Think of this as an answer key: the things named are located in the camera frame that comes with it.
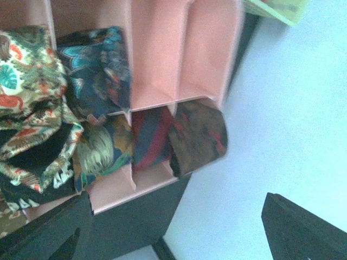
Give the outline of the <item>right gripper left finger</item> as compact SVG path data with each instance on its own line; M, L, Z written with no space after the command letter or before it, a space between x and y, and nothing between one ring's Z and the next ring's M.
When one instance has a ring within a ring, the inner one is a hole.
M83 191L1 239L1 259L86 259L92 225Z

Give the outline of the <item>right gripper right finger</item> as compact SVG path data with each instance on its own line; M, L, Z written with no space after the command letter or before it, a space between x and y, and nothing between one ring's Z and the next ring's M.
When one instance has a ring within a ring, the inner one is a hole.
M280 194L267 193L261 219L273 259L346 260L346 232Z

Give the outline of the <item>navy floral tie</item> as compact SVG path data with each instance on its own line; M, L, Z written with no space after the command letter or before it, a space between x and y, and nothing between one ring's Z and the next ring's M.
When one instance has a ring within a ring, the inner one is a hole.
M132 75L121 27L77 31L56 43L67 103L78 118L102 125L109 114L130 110Z

